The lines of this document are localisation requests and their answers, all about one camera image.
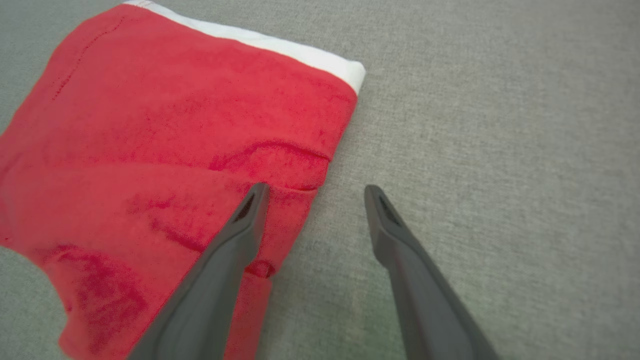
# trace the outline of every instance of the gray fabric surface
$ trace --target gray fabric surface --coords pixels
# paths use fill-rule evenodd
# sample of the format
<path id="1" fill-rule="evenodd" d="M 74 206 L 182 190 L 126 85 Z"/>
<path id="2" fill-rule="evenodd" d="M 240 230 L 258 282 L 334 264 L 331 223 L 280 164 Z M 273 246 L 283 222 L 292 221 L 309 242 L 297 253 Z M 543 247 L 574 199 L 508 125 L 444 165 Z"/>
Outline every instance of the gray fabric surface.
<path id="1" fill-rule="evenodd" d="M 504 359 L 640 359 L 640 3 L 173 1 L 361 61 L 358 109 L 282 271 L 259 359 L 403 359 L 367 234 L 381 186 Z M 0 3 L 0 124 L 116 1 Z M 0 249 L 0 359 L 61 359 L 60 302 Z"/>

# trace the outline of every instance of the red garment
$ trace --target red garment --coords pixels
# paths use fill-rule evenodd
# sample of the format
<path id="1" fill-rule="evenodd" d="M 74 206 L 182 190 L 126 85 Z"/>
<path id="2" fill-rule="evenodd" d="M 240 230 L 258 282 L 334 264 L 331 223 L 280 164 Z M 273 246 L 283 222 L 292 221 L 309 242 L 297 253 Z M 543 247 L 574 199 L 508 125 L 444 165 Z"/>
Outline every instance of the red garment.
<path id="1" fill-rule="evenodd" d="M 0 137 L 0 244 L 49 276 L 75 359 L 123 359 L 253 183 L 271 196 L 225 359 L 253 358 L 271 281 L 354 110 L 342 79 L 120 5 L 82 23 Z"/>

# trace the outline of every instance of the gray tablecloth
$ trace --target gray tablecloth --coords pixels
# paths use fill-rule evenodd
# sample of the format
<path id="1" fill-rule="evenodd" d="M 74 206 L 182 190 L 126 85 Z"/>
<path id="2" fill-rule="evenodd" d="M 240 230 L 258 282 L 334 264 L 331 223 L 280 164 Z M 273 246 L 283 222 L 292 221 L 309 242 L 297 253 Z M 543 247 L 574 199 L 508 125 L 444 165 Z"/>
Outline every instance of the gray tablecloth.
<path id="1" fill-rule="evenodd" d="M 380 185 L 505 359 L 640 359 L 640 3 L 158 3 L 361 61 L 259 359 L 403 359 L 362 192 Z M 0 124 L 116 1 L 0 3 Z M 0 249 L 0 359 L 61 359 L 46 276 Z"/>

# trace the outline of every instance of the white trim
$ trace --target white trim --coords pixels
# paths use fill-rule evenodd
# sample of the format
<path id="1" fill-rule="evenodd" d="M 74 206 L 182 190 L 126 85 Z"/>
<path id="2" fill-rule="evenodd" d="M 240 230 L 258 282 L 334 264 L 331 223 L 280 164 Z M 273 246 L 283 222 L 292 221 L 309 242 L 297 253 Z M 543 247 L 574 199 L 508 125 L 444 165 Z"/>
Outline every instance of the white trim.
<path id="1" fill-rule="evenodd" d="M 364 80 L 364 66 L 357 61 L 350 61 L 336 54 L 317 49 L 308 45 L 297 44 L 295 42 L 269 37 L 255 31 L 235 28 L 233 26 L 216 24 L 191 19 L 158 5 L 148 0 L 129 0 L 125 4 L 145 8 L 167 19 L 178 22 L 201 33 L 218 38 L 228 38 L 240 41 L 246 45 L 258 47 L 260 49 L 274 51 L 278 54 L 294 58 L 308 66 L 324 70 L 342 79 L 358 93 Z"/>

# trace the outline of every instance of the white hem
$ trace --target white hem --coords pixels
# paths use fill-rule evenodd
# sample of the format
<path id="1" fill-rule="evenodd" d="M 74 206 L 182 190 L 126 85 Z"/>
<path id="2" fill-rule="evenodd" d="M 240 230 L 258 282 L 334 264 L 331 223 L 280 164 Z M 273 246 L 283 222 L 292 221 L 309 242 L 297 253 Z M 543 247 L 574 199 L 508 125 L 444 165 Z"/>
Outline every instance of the white hem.
<path id="1" fill-rule="evenodd" d="M 275 37 L 269 37 L 255 31 L 216 24 L 214 22 L 191 19 L 189 17 L 176 14 L 153 1 L 129 0 L 124 4 L 150 10 L 151 12 L 162 15 L 167 19 L 213 37 L 237 40 L 246 45 L 274 51 L 278 54 L 294 58 L 305 65 L 327 71 L 337 78 L 340 78 L 347 83 L 356 92 L 356 94 L 360 91 L 362 81 L 364 80 L 365 69 L 361 63 L 341 58 L 340 56 L 329 53 L 328 51 Z"/>

